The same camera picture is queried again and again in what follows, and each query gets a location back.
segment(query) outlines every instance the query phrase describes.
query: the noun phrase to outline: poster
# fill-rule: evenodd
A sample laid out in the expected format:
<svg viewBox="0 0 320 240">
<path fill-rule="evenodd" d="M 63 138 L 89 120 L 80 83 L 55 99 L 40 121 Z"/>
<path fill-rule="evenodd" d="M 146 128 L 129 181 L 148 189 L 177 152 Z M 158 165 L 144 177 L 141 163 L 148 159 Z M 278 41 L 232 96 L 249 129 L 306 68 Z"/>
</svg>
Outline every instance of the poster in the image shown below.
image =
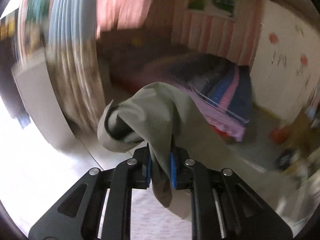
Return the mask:
<svg viewBox="0 0 320 240">
<path fill-rule="evenodd" d="M 240 0 L 188 0 L 187 10 L 236 21 Z"/>
</svg>

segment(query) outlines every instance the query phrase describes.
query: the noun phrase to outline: curtain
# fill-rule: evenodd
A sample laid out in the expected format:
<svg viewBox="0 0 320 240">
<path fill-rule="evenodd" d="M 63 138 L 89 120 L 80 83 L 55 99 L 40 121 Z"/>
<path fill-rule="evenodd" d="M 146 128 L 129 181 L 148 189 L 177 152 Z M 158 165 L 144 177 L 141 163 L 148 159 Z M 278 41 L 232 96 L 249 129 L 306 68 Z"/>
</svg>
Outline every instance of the curtain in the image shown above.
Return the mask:
<svg viewBox="0 0 320 240">
<path fill-rule="evenodd" d="M 106 106 L 96 53 L 96 0 L 54 0 L 47 68 L 63 113 L 96 130 Z"/>
<path fill-rule="evenodd" d="M 172 42 L 252 67 L 260 35 L 262 0 L 237 0 L 234 21 L 186 10 L 176 0 Z"/>
<path fill-rule="evenodd" d="M 98 30 L 142 27 L 152 0 L 97 0 Z"/>
</svg>

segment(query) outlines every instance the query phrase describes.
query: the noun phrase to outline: white floor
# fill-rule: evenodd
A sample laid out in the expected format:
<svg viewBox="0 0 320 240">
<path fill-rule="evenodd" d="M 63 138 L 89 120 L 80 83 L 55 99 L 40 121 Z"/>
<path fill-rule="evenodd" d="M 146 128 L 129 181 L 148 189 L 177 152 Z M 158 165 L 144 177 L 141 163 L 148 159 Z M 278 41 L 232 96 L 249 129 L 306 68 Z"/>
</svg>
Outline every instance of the white floor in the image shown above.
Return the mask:
<svg viewBox="0 0 320 240">
<path fill-rule="evenodd" d="M 104 170 L 115 168 L 120 162 L 132 157 L 132 150 L 125 153 L 108 151 L 99 143 L 97 135 L 93 132 L 77 132 L 76 137 L 84 144 L 92 157 Z"/>
<path fill-rule="evenodd" d="M 90 168 L 100 168 L 80 141 L 61 152 L 47 143 L 33 123 L 22 130 L 1 99 L 0 145 L 0 200 L 26 235 Z"/>
</svg>

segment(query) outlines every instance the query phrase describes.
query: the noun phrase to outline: gray fabric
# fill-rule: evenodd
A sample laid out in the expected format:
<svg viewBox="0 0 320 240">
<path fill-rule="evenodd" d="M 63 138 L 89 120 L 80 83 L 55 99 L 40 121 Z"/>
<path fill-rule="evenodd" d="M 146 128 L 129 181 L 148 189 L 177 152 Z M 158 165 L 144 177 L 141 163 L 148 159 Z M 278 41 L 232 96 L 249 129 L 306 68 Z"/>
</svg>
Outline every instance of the gray fabric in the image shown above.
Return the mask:
<svg viewBox="0 0 320 240">
<path fill-rule="evenodd" d="M 105 129 L 105 123 L 111 126 Z M 126 129 L 128 132 L 118 140 L 110 135 Z M 233 169 L 274 210 L 281 197 L 295 191 L 295 184 L 287 176 L 277 172 L 260 173 L 231 152 L 192 99 L 171 85 L 150 84 L 116 108 L 111 102 L 98 125 L 99 142 L 110 151 L 127 151 L 138 145 L 140 138 L 149 143 L 154 194 L 163 206 L 185 219 L 190 218 L 190 195 L 172 190 L 169 184 L 172 135 L 176 146 L 186 149 L 191 158 L 207 168 Z"/>
</svg>

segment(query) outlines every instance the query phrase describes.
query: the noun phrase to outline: pink wall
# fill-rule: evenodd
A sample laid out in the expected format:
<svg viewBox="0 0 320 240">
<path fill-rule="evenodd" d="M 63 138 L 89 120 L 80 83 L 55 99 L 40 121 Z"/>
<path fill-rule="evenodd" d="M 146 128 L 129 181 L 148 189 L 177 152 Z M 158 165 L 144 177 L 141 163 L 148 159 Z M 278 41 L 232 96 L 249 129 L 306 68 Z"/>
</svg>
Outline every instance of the pink wall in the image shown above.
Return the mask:
<svg viewBox="0 0 320 240">
<path fill-rule="evenodd" d="M 97 24 L 101 31 L 142 27 L 152 0 L 97 0 Z"/>
<path fill-rule="evenodd" d="M 235 22 L 186 11 L 186 1 L 176 0 L 172 42 L 251 67 L 260 35 L 262 0 L 239 0 Z"/>
</svg>

